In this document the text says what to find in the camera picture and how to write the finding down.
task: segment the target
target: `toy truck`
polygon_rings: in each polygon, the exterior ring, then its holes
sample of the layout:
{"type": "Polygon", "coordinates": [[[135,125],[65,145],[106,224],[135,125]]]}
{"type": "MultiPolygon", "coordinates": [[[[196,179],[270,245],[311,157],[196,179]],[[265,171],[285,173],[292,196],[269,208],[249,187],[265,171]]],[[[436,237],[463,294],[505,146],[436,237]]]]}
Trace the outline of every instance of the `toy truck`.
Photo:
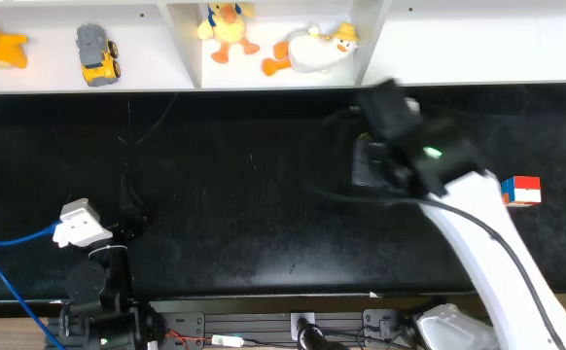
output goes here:
{"type": "Polygon", "coordinates": [[[89,87],[116,83],[121,76],[117,44],[108,40],[106,31],[97,24],[78,28],[76,45],[80,50],[82,73],[89,87]]]}

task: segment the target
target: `colorful cube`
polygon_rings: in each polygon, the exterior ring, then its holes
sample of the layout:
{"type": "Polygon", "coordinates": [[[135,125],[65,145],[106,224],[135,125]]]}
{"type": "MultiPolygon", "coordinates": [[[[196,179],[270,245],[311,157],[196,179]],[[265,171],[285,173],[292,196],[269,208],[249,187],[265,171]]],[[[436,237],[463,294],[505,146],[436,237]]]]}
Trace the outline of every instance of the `colorful cube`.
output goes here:
{"type": "Polygon", "coordinates": [[[504,203],[509,207],[532,206],[542,202],[540,178],[514,176],[501,183],[504,203]]]}

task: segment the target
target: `white duck plush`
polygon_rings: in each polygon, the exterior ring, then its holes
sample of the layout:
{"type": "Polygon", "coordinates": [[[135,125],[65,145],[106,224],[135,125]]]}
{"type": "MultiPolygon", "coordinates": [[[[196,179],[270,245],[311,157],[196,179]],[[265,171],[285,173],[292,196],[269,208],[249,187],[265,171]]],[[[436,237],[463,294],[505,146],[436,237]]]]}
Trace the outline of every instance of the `white duck plush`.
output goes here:
{"type": "Polygon", "coordinates": [[[344,23],[331,36],[320,34],[316,25],[308,30],[290,34],[287,41],[274,46],[274,57],[262,63],[262,70],[267,76],[285,68],[292,68],[299,73],[322,72],[343,61],[357,49],[359,37],[354,26],[344,23]]]}

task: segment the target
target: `white connector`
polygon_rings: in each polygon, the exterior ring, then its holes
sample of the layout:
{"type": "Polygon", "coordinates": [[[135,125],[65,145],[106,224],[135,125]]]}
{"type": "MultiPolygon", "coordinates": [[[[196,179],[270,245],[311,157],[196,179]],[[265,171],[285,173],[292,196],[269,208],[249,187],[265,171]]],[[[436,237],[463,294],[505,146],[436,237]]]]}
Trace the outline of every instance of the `white connector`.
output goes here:
{"type": "Polygon", "coordinates": [[[112,238],[112,232],[99,224],[99,214],[90,207],[86,198],[63,206],[60,220],[62,223],[56,226],[53,233],[53,241],[60,248],[69,243],[86,247],[98,240],[112,238]]]}

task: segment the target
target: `black tabletop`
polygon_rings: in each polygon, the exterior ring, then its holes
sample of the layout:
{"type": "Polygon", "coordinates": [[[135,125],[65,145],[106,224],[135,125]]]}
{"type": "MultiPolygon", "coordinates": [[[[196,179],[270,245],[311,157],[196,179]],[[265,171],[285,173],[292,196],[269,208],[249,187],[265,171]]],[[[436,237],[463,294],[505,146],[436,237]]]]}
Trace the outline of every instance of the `black tabletop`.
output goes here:
{"type": "MultiPolygon", "coordinates": [[[[471,291],[418,209],[333,203],[303,188],[307,177],[349,188],[351,149],[322,137],[321,120],[355,92],[180,93],[136,149],[127,144],[172,93],[0,96],[0,240],[43,228],[80,197],[112,224],[129,164],[154,214],[129,243],[140,297],[471,291]]],[[[455,117],[500,179],[541,178],[544,203],[511,214],[566,292],[566,85],[408,93],[429,115],[455,117]]],[[[85,256],[41,238],[0,249],[0,266],[25,298],[65,298],[66,273],[85,256]]],[[[1,281],[0,299],[13,299],[1,281]]]]}

